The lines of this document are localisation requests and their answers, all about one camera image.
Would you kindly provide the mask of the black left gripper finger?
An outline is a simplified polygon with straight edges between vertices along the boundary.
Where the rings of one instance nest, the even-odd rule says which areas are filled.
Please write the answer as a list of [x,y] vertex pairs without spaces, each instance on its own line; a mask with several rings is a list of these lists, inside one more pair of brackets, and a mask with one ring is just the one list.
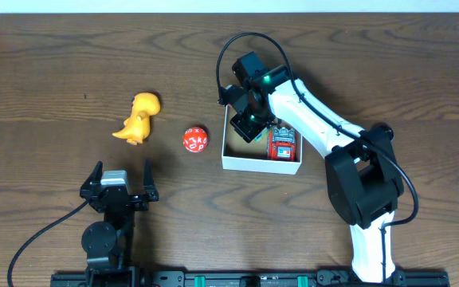
[[153,176],[151,173],[151,164],[150,160],[146,159],[144,162],[144,169],[143,169],[143,188],[145,191],[154,191],[155,190],[155,182],[153,180]]
[[94,187],[100,183],[103,174],[103,163],[98,161],[94,167],[91,175],[89,176],[88,184],[90,187]]

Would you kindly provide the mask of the multicoloured puzzle cube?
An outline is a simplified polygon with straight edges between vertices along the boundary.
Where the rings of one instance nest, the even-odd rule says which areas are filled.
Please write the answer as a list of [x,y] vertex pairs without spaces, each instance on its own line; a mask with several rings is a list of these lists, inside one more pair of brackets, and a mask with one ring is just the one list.
[[254,139],[255,142],[259,142],[264,138],[267,138],[270,133],[270,128],[265,128],[264,130],[261,131],[259,135],[257,135]]

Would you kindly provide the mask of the red toy robot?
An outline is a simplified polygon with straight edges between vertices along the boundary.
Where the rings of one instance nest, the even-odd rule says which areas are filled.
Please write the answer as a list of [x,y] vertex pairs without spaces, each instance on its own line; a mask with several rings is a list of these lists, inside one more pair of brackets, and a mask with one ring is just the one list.
[[269,133],[269,160],[293,162],[296,156],[296,132],[292,128],[274,127]]

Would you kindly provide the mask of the white cardboard box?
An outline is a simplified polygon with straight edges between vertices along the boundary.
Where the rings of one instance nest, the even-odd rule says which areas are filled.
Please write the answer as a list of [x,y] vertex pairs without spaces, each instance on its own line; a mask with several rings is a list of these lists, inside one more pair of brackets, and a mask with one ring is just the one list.
[[226,107],[224,132],[222,135],[222,168],[233,171],[252,171],[295,175],[302,164],[303,137],[296,133],[296,151],[293,161],[270,160],[267,157],[268,135],[259,141],[246,143],[230,124],[236,112]]

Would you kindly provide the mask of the orange toy dinosaur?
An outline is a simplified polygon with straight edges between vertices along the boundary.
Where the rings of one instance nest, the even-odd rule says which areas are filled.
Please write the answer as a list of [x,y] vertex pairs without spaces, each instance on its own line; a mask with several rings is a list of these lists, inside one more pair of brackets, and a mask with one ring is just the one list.
[[137,94],[132,101],[131,115],[124,121],[124,127],[112,135],[131,145],[142,144],[150,135],[151,117],[157,115],[160,109],[159,98],[154,93]]

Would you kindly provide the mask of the red ball with white letters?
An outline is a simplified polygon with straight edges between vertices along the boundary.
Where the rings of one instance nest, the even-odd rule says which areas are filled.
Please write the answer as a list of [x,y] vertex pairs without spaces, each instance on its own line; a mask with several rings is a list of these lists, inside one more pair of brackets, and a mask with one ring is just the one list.
[[201,128],[194,126],[188,128],[182,137],[182,144],[186,150],[193,153],[203,151],[209,143],[207,132]]

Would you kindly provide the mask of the small black round cap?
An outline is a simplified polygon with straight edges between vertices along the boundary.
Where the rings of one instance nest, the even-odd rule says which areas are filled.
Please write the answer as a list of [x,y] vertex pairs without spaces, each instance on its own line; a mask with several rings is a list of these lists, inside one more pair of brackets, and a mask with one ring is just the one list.
[[389,136],[390,141],[394,140],[394,131],[389,125],[381,124],[379,127]]

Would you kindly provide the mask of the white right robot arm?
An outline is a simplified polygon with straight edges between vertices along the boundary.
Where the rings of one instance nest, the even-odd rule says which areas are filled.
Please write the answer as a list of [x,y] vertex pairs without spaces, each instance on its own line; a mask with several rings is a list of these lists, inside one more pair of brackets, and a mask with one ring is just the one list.
[[338,116],[304,85],[289,64],[270,69],[254,52],[238,58],[237,85],[219,89],[219,104],[236,112],[230,125],[246,143],[284,120],[324,159],[328,197],[350,226],[351,268],[360,281],[385,283],[393,275],[390,228],[404,173],[398,166],[386,126],[369,131]]

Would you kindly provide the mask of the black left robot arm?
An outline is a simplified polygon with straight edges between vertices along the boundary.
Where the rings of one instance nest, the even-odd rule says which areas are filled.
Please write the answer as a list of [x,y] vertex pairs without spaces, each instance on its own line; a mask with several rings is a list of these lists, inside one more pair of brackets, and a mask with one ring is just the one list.
[[104,216],[102,221],[87,227],[81,239],[91,270],[122,269],[128,265],[135,213],[147,211],[150,202],[159,200],[149,160],[144,162],[142,194],[129,193],[127,176],[125,170],[104,171],[103,163],[98,162],[80,187],[80,197]]

